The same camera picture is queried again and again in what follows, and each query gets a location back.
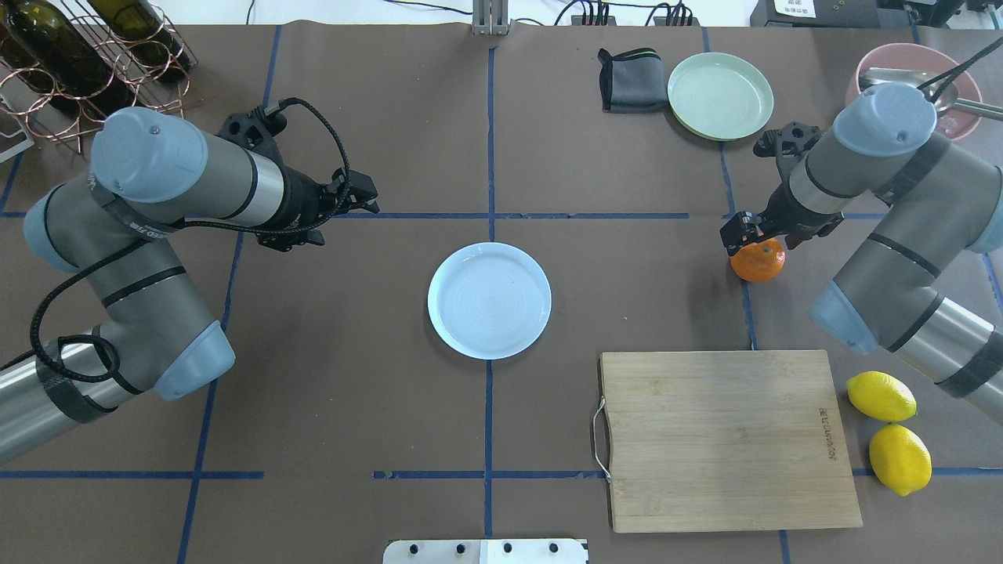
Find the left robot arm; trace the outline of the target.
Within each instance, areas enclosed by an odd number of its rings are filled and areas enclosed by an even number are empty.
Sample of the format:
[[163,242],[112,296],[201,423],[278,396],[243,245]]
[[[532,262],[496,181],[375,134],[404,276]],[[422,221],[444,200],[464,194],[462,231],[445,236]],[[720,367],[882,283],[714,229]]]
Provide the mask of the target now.
[[182,399],[235,364],[169,236],[226,230],[288,252],[322,245],[334,215],[378,213],[372,178],[350,164],[328,182],[285,164],[276,138],[290,106],[306,103],[236,112],[217,133],[122,108],[97,132],[85,174],[30,208],[28,246],[69,278],[37,307],[30,350],[2,368],[4,463],[148,390]]

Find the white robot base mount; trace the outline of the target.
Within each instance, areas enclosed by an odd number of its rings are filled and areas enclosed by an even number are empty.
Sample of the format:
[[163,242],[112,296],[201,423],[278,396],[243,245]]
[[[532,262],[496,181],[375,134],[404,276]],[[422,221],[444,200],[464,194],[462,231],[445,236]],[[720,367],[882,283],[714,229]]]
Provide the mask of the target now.
[[574,538],[398,540],[383,563],[588,563],[588,542]]

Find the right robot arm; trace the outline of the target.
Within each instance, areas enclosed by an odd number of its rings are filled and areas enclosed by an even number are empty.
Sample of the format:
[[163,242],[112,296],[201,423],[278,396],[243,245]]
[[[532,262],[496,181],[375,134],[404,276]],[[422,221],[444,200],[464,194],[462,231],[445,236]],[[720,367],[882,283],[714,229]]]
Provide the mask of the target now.
[[935,289],[963,252],[1001,246],[1001,168],[936,131],[917,87],[867,87],[826,132],[792,122],[757,147],[780,185],[766,210],[739,211],[720,231],[731,256],[782,237],[823,238],[843,208],[873,193],[887,213],[814,302],[817,325],[859,354],[884,349],[991,420],[1002,414],[1002,336]]

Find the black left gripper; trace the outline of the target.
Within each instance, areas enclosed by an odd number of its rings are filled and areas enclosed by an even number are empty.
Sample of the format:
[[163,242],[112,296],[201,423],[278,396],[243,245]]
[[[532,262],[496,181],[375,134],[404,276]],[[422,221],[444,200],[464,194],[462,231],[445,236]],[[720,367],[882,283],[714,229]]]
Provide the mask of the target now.
[[[244,151],[237,163],[248,167],[243,200],[222,220],[251,229],[259,245],[278,252],[300,245],[324,245],[319,228],[307,227],[329,213],[337,199],[322,183],[284,164],[275,136],[285,125],[282,114],[264,117],[261,110],[252,110],[229,115],[216,133]],[[357,210],[380,213],[378,190],[369,175],[339,170],[338,195],[349,197],[345,214]]]

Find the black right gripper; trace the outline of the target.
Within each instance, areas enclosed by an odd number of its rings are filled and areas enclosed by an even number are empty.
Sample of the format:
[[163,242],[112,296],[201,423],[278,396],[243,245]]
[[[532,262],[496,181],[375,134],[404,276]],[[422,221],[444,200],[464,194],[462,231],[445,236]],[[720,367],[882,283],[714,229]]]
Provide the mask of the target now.
[[780,185],[770,196],[766,210],[760,214],[738,211],[725,222],[719,234],[728,257],[766,238],[784,238],[787,250],[813,238],[825,238],[845,221],[845,215],[817,213],[796,200],[793,193],[793,172],[806,163],[807,154],[823,136],[818,126],[793,121],[783,128],[764,132],[753,147],[756,157],[773,157],[780,174]]

